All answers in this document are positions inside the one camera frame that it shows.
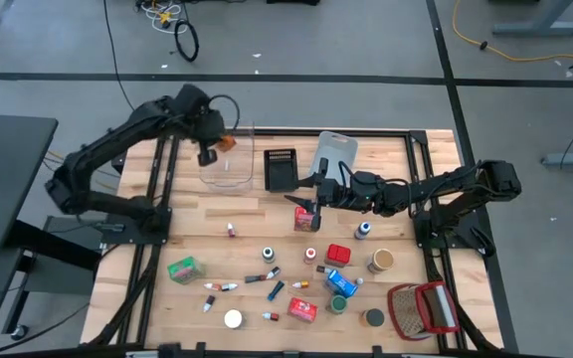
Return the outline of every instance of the clear plastic tray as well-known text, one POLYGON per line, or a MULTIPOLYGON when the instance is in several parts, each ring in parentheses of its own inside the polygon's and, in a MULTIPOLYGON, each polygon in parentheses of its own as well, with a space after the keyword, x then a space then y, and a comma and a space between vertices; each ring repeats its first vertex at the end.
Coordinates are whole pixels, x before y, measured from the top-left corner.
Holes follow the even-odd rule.
POLYGON ((200 180, 212 191, 240 194, 253 188, 254 123, 241 121, 233 134, 236 145, 226 152, 216 149, 218 161, 200 168, 200 180))

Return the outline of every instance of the cylindrical container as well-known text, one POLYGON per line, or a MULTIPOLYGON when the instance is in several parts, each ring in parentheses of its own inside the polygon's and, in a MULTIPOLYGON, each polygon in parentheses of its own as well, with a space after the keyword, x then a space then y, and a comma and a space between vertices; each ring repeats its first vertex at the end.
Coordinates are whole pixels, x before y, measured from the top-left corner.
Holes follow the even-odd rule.
POLYGON ((368 270, 373 273, 381 273, 393 266, 393 254, 386 249, 378 249, 368 261, 368 270))
POLYGON ((238 309, 230 309, 225 313, 225 325, 236 329, 243 324, 243 314, 238 309))
POLYGON ((326 310, 333 314, 342 314, 346 310, 347 305, 348 300, 344 296, 337 294, 330 298, 326 305, 326 310))
POLYGON ((365 310, 359 318, 365 326, 379 327, 384 324, 384 312, 377 308, 365 310))
POLYGON ((317 253, 315 252, 314 248, 306 249, 306 251, 304 252, 304 263, 308 265, 313 264, 316 255, 317 253))
POLYGON ((361 223, 357 229, 355 230, 355 239, 357 240, 364 240, 366 239, 366 235, 370 233, 370 224, 369 223, 361 223))
POLYGON ((263 249, 263 259, 265 263, 271 264, 276 260, 276 253, 274 253, 274 249, 272 248, 264 248, 263 249))

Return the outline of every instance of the red container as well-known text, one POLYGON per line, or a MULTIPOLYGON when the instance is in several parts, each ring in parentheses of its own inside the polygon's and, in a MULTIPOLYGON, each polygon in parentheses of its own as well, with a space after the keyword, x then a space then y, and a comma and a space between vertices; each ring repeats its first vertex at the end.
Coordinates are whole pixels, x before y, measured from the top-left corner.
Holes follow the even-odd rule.
POLYGON ((333 265, 338 268, 345 267, 350 261, 350 249, 340 245, 331 244, 326 252, 324 262, 327 265, 333 265))
POLYGON ((288 304, 288 315, 304 322, 312 323, 317 315, 317 306, 294 297, 288 304))

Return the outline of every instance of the green box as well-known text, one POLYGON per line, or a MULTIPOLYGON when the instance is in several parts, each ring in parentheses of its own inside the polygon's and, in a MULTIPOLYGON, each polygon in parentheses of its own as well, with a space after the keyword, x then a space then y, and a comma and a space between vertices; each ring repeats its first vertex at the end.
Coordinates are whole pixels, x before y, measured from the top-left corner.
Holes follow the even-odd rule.
POLYGON ((205 275, 203 266, 193 257, 185 258, 176 264, 168 266, 167 271, 169 272, 169 278, 181 284, 187 284, 205 275))

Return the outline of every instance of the black cap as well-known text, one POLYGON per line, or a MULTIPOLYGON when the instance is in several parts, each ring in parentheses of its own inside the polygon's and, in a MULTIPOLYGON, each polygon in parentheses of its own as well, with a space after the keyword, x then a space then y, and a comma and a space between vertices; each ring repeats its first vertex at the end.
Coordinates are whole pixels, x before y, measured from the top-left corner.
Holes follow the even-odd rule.
POLYGON ((366 311, 366 321, 373 327, 379 327, 384 324, 384 313, 377 308, 366 311))

